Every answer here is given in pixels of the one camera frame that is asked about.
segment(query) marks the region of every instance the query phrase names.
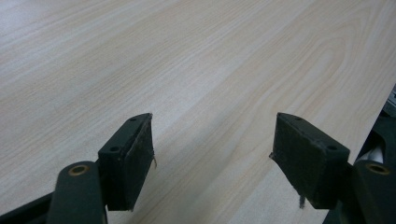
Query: clamp jaw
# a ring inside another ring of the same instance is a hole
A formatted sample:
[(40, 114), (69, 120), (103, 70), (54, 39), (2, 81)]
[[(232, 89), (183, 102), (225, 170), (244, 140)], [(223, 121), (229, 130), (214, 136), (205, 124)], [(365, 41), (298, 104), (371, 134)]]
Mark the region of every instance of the clamp jaw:
[(59, 173), (55, 191), (0, 217), (0, 223), (107, 223), (109, 211), (134, 210), (154, 159), (151, 114), (125, 121), (99, 150)]
[(396, 119), (379, 117), (363, 146), (383, 141), (384, 163), (347, 162), (349, 149), (299, 117), (278, 113), (273, 159), (316, 209), (343, 204), (345, 223), (395, 223)]

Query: light wood grain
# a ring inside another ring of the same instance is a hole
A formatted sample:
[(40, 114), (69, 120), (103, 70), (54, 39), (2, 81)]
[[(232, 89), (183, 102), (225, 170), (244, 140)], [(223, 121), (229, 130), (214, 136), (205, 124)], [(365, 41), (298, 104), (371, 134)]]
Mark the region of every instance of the light wood grain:
[(396, 2), (0, 2), (0, 213), (151, 112), (158, 168), (111, 223), (321, 223), (272, 151), (276, 112), (352, 149), (396, 81)]

